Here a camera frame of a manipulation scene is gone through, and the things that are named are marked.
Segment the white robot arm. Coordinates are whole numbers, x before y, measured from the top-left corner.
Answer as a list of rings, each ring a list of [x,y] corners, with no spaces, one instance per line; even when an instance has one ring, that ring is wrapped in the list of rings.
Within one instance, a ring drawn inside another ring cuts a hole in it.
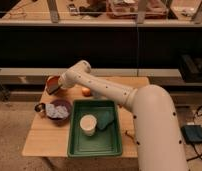
[[[189,171],[177,112],[170,94],[158,85],[134,88],[90,74],[81,60],[59,78],[63,88],[90,88],[132,113],[139,171]]]

